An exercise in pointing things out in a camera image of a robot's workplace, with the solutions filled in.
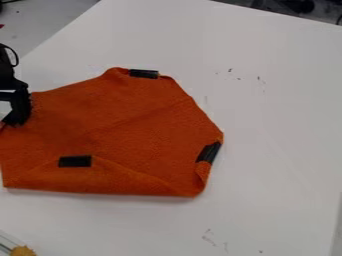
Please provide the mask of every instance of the black clip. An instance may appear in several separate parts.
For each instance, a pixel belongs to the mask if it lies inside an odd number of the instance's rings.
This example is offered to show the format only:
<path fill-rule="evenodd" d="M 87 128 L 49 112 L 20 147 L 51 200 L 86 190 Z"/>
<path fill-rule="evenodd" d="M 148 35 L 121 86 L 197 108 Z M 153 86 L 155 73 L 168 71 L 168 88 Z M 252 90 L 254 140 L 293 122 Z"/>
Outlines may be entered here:
<path fill-rule="evenodd" d="M 159 72 L 156 70 L 130 69 L 129 75 L 133 77 L 158 79 Z"/>
<path fill-rule="evenodd" d="M 212 164 L 220 147 L 221 143 L 219 141 L 216 141 L 211 145 L 206 145 L 197 157 L 196 162 L 205 161 Z"/>
<path fill-rule="evenodd" d="M 11 63 L 6 49 L 10 50 L 15 63 Z M 8 125 L 23 125 L 31 115 L 31 101 L 28 85 L 14 77 L 14 67 L 19 64 L 19 57 L 10 47 L 0 44 L 0 101 L 8 101 L 12 111 L 0 120 Z"/>

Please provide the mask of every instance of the white tabletop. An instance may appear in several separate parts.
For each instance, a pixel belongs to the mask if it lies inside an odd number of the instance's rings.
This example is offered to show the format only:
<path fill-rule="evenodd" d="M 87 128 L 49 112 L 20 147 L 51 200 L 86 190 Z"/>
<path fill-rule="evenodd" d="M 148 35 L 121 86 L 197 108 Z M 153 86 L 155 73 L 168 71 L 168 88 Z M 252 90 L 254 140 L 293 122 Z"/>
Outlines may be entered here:
<path fill-rule="evenodd" d="M 3 189 L 0 229 L 39 256 L 330 254 L 342 191 L 341 27 L 201 0 L 102 0 L 18 73 L 46 90 L 113 66 L 173 76 L 224 130 L 204 193 Z"/>

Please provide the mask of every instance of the floor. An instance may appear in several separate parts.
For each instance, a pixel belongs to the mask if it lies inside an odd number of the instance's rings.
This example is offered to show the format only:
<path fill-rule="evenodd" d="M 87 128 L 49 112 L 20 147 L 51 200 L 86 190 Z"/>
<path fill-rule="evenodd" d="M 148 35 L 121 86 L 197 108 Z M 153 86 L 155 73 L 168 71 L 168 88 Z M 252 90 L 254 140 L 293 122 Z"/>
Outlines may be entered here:
<path fill-rule="evenodd" d="M 281 13 L 285 15 L 296 16 L 305 19 L 317 20 L 335 24 L 338 18 L 342 15 L 342 1 L 341 0 L 313 0 L 314 10 L 310 13 L 295 13 L 290 8 L 287 8 L 282 2 L 286 0 L 214 0 L 218 2 L 245 6 L 270 12 Z"/>
<path fill-rule="evenodd" d="M 4 5 L 0 42 L 20 57 L 36 48 L 99 0 L 22 0 Z"/>

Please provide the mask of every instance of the orange towel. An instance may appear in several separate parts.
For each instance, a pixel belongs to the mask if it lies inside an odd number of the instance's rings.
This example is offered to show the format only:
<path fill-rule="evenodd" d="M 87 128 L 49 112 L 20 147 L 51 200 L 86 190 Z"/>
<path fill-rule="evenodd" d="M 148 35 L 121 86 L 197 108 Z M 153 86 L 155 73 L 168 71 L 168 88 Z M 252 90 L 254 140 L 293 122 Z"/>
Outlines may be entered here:
<path fill-rule="evenodd" d="M 32 94 L 0 133 L 3 184 L 60 192 L 195 196 L 222 132 L 170 77 L 102 76 Z"/>

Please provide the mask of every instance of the black cable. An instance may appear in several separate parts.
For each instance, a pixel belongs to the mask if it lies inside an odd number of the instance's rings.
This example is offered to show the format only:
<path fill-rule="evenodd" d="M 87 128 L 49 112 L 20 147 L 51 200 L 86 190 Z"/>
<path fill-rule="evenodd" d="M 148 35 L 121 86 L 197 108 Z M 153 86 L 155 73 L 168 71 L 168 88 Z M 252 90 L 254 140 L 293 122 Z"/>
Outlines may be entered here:
<path fill-rule="evenodd" d="M 4 1 L 2 3 L 3 4 L 9 4 L 9 3 L 14 3 L 14 2 L 19 2 L 19 1 L 22 1 L 22 0 L 7 0 L 7 1 Z"/>
<path fill-rule="evenodd" d="M 338 19 L 336 21 L 336 25 L 340 25 L 341 20 L 342 20 L 342 14 L 340 15 L 340 17 L 338 17 Z"/>

